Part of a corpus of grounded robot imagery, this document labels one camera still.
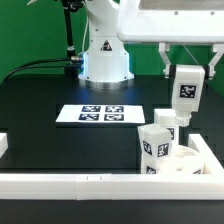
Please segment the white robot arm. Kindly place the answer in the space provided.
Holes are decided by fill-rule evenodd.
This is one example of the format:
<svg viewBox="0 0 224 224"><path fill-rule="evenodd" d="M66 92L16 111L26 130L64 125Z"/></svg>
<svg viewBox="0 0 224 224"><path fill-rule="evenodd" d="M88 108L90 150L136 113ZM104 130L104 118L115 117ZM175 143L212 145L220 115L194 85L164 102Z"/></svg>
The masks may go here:
<svg viewBox="0 0 224 224"><path fill-rule="evenodd" d="M224 0L86 0L86 5L90 45L83 80L100 85L132 79L125 43L157 43L167 77L175 73L167 55L171 45L211 45L215 56L204 70L206 78L214 77L224 55Z"/></svg>

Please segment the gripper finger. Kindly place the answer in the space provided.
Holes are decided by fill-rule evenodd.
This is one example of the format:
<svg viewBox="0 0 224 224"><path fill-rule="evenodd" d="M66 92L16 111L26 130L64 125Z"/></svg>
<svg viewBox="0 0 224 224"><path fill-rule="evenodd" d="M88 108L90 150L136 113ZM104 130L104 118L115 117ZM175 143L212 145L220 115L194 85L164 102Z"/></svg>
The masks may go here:
<svg viewBox="0 0 224 224"><path fill-rule="evenodd" d="M159 54L162 58L162 61L165 64L165 69L163 71L166 78L174 78L176 74L176 66L171 64L171 61L167 55L170 50L170 45L167 43L159 44Z"/></svg>
<svg viewBox="0 0 224 224"><path fill-rule="evenodd" d="M224 44L214 44L212 52L214 53L213 58L209 64L204 67L205 78L207 80L212 80L215 76L215 66L224 55Z"/></svg>

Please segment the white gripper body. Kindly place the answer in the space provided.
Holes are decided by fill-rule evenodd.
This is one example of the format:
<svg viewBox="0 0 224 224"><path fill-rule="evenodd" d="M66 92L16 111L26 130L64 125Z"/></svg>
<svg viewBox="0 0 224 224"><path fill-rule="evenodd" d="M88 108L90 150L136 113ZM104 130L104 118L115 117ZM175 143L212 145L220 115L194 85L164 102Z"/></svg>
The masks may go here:
<svg viewBox="0 0 224 224"><path fill-rule="evenodd" d="M123 42L224 43L224 0L120 0Z"/></svg>

